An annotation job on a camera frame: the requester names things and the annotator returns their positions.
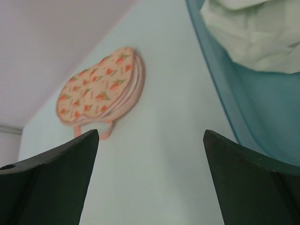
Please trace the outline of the white bra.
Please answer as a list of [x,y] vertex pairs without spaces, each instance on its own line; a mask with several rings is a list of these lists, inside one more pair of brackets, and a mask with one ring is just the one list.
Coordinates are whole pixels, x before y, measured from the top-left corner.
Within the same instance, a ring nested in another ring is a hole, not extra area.
[[199,13],[233,62],[255,71],[299,72],[298,0],[206,0]]

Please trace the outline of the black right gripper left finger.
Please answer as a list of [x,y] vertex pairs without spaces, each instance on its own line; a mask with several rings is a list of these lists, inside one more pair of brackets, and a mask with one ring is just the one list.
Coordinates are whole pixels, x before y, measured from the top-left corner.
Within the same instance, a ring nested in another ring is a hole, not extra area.
[[2,225],[77,225],[98,151],[99,135],[79,137],[0,169]]

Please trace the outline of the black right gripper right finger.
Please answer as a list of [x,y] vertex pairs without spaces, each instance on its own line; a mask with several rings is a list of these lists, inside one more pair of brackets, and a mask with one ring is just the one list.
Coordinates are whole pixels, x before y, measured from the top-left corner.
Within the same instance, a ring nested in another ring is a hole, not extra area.
[[298,225],[300,168],[206,130],[204,148],[226,225]]

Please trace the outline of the pink floral mesh laundry bag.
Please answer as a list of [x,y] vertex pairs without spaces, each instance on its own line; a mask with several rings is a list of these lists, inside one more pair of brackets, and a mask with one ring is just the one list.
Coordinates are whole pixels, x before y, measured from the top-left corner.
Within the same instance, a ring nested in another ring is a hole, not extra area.
[[81,135],[82,125],[106,123],[107,130],[99,134],[106,140],[114,121],[139,100],[144,83],[143,59],[134,48],[121,47],[66,82],[57,99],[57,116],[73,128],[75,137]]

